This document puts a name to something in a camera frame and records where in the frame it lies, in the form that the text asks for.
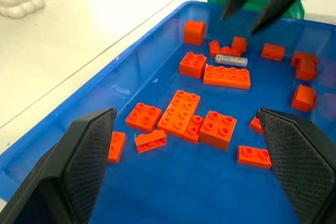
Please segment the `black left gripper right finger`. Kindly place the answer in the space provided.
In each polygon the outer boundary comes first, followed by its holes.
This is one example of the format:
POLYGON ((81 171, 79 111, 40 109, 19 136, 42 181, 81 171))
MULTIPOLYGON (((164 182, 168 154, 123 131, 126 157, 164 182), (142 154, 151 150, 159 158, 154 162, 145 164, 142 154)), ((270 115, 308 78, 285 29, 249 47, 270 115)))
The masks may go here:
POLYGON ((301 224, 336 224, 336 145, 311 121, 259 108, 274 173, 301 224))

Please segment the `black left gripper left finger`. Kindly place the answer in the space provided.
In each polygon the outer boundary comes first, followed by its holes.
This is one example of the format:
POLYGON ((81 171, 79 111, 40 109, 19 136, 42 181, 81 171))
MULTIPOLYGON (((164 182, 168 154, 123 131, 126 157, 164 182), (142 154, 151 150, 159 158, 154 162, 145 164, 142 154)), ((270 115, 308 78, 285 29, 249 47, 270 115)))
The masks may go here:
POLYGON ((0 212, 0 224, 88 224, 106 172, 115 108, 74 120, 0 212))

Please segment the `blue plastic bin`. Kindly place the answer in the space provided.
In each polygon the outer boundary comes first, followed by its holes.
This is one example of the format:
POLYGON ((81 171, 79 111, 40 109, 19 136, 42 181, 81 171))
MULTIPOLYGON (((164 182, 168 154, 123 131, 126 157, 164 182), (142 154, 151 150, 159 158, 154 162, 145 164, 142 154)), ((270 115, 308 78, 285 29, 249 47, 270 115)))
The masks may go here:
POLYGON ((91 224, 299 224, 273 171, 238 164, 237 150, 265 148, 264 138, 249 128, 261 107, 308 119, 336 144, 336 25, 280 19, 248 37, 256 13, 242 10, 224 22, 221 13, 217 5, 186 2, 107 64, 0 155, 0 197, 11 198, 73 120, 114 107, 114 129, 127 140, 119 163, 107 166, 91 224), (206 24, 200 46, 183 41, 188 20, 206 24), (187 52, 209 56, 210 41, 228 46, 235 36, 248 42, 248 90, 210 86, 179 73, 187 52), (265 43, 285 47, 281 61, 261 56, 265 43), (296 78, 296 51, 318 58, 317 76, 309 82, 296 78), (316 91, 309 112, 291 107, 300 84, 316 91), (177 90, 200 96, 196 115, 216 111, 237 119, 227 151, 168 135, 165 146, 137 152, 139 132, 126 126, 126 117, 139 102, 165 110, 177 90))

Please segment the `orange two-stud brick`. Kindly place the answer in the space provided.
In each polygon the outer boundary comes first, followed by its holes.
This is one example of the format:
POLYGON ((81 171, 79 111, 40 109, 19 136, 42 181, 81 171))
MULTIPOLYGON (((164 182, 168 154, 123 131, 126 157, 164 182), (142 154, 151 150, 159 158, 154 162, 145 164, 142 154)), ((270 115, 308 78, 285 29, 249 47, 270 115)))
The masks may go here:
POLYGON ((237 163, 264 169, 271 168, 268 151, 250 146, 240 145, 238 147, 237 163))
POLYGON ((113 131, 108 155, 109 163, 119 162, 126 139, 125 133, 113 131))
POLYGON ((193 144, 197 144, 200 136, 200 129, 203 123, 204 118, 198 115, 193 115, 187 126, 185 133, 183 134, 183 140, 193 144))
POLYGON ((281 61, 285 54, 285 47, 265 43, 261 56, 275 61, 281 61))

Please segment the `small orange toy brick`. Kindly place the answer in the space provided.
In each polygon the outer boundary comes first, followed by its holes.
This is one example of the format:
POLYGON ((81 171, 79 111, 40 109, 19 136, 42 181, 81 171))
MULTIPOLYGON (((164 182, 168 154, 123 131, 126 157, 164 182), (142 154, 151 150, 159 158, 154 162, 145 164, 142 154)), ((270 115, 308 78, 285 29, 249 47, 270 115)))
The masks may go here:
POLYGON ((238 49, 241 53, 246 52, 247 49, 246 38, 235 36, 233 39, 232 48, 238 49))
POLYGON ((233 57, 240 57, 242 55, 241 51, 238 48, 230 48, 229 46, 221 48, 221 54, 233 57))
POLYGON ((216 40, 213 40, 209 43, 209 51, 211 57, 216 57, 217 54, 221 53, 221 48, 219 45, 219 42, 216 40))
POLYGON ((250 122, 249 128, 259 133, 260 135, 263 135, 263 130, 261 128, 260 121, 256 116, 250 122))

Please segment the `orange tipped-over brick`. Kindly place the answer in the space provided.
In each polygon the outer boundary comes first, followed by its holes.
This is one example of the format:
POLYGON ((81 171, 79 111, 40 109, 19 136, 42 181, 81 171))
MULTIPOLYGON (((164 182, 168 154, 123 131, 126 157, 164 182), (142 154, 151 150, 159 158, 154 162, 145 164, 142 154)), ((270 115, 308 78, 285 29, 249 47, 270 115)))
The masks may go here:
POLYGON ((316 100, 315 89, 300 84, 294 93, 291 107, 303 112, 309 112, 315 108, 316 100))
POLYGON ((296 67, 296 78, 311 81, 317 76, 318 58, 314 54, 296 51, 293 54, 291 65, 296 67))
POLYGON ((135 138, 138 153, 166 145, 166 133, 163 130, 154 130, 149 134, 141 134, 135 138))

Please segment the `orange curved-top block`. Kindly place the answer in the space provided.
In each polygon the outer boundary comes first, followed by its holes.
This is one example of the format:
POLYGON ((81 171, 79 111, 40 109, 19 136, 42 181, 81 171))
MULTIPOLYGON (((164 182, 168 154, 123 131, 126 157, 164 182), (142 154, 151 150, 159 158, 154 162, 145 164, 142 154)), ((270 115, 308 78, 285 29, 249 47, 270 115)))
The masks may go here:
POLYGON ((206 24, 188 20, 184 26, 183 41, 186 44, 200 46, 205 39, 206 24))

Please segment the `silver cylindrical battery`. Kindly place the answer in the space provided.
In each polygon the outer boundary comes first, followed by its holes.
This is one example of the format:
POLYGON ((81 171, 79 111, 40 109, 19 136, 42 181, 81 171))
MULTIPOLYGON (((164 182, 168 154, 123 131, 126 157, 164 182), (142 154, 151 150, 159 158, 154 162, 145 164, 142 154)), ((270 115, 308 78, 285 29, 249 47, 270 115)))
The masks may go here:
POLYGON ((215 56, 215 62, 221 65, 247 67, 248 59, 242 57, 228 56, 217 54, 215 56))

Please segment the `orange four-stud brick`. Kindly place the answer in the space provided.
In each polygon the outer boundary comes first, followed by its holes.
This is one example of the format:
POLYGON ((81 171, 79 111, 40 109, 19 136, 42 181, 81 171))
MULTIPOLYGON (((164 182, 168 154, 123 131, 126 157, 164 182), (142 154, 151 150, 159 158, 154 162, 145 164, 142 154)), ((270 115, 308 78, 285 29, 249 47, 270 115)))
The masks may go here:
POLYGON ((227 151, 237 119, 209 111, 199 131, 199 141, 227 151))
POLYGON ((188 52, 180 62, 179 73, 199 79, 205 70, 206 62, 207 58, 204 55, 188 52))
POLYGON ((125 120, 127 126, 151 133, 162 115, 161 109, 144 103, 137 103, 125 120))

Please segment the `orange eight-stud brick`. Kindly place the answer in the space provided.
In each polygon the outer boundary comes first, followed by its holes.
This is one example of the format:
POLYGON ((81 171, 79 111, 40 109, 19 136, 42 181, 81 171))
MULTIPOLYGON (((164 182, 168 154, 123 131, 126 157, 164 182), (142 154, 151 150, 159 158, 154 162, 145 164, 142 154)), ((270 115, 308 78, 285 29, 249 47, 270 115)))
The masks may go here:
POLYGON ((182 138, 200 102, 200 96, 177 90, 165 112, 160 118, 157 129, 182 138))
POLYGON ((248 90, 250 88, 250 74, 245 68, 237 69, 235 67, 226 68, 208 65, 205 68, 203 83, 248 90))

